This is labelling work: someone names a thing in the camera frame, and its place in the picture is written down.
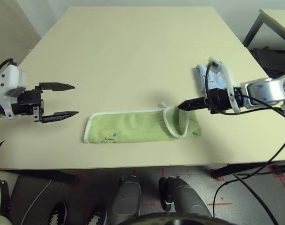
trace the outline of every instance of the green cloth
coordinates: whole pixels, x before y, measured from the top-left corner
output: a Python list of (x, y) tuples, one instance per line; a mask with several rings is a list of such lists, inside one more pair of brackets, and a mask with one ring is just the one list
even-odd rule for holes
[(84, 142), (139, 143), (201, 135), (194, 111), (177, 107), (145, 111), (102, 112), (93, 114), (87, 123)]

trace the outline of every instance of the black table frame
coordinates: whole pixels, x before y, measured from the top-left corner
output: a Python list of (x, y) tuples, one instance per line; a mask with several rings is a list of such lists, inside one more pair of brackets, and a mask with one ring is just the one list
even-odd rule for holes
[(30, 176), (40, 179), (54, 180), (64, 182), (75, 186), (79, 183), (79, 178), (73, 174), (62, 172), (60, 170), (2, 170), (9, 173), (17, 173), (19, 175)]
[(227, 176), (233, 173), (242, 172), (245, 170), (254, 169), (262, 166), (265, 163), (245, 163), (245, 164), (229, 164), (225, 167), (216, 169), (212, 171), (212, 177), (217, 179), (223, 176)]
[(266, 24), (269, 28), (271, 28), (274, 32), (276, 32), (281, 38), (283, 38), (283, 40), (285, 40), (285, 31), (279, 26), (277, 26), (277, 24), (268, 16), (261, 12), (257, 17), (256, 21), (254, 22), (253, 26), (251, 27), (249, 33), (245, 37), (244, 41), (242, 42), (245, 47), (248, 47), (250, 45), (251, 41), (253, 40), (263, 23)]

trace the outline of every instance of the floor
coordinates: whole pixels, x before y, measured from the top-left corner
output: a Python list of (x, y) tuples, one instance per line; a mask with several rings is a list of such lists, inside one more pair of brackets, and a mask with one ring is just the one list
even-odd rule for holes
[[(71, 187), (53, 181), (33, 205), (24, 224), (46, 225), (48, 213), (58, 201), (64, 201), (67, 204), (68, 225), (84, 224), (85, 218), (97, 201), (103, 200), (110, 211), (119, 187), (119, 178), (122, 175), (132, 174), (138, 177), (142, 186), (141, 215), (163, 212), (158, 198), (158, 180), (162, 176), (180, 176), (195, 189), (212, 212), (212, 201), (216, 189), (234, 177), (228, 175), (220, 180), (214, 180), (208, 175), (208, 169), (200, 166), (170, 166), (66, 171), (78, 174), (82, 180), (81, 184)], [(27, 208), (48, 182), (48, 180), (19, 177), (13, 192), (10, 212), (14, 225), (21, 223)], [(285, 174), (276, 177), (273, 174), (254, 176), (248, 179), (247, 183), (268, 205), (279, 224), (285, 225)], [(272, 224), (262, 206), (239, 182), (223, 187), (217, 196), (216, 203), (218, 218), (239, 225)]]

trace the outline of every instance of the black shoe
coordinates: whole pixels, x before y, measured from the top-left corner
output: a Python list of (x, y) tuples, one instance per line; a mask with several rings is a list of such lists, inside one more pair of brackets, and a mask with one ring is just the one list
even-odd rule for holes
[(107, 210), (103, 204), (97, 205), (92, 211), (85, 225), (105, 225), (107, 221)]
[(54, 205), (49, 216), (49, 225), (64, 225), (67, 218), (67, 207), (63, 202)]

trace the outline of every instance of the beige table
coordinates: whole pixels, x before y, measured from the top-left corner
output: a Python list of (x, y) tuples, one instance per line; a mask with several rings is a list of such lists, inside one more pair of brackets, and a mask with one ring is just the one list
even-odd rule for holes
[(260, 9), (259, 12), (260, 14), (258, 18), (242, 42), (244, 46), (249, 46), (263, 23), (269, 26), (273, 31), (275, 31), (280, 37), (285, 40), (285, 10)]
[[(45, 91), (45, 115), (79, 111), (54, 123), (31, 116), (0, 120), (0, 168), (68, 169), (262, 162), (285, 141), (285, 119), (272, 111), (240, 116), (197, 111), (203, 135), (175, 141), (83, 143), (92, 113), (144, 110), (199, 97), (192, 69), (210, 58), (236, 83), (266, 77), (211, 7), (72, 7), (20, 65), (28, 89), (39, 82), (76, 87)], [(277, 157), (285, 159), (285, 149)]]

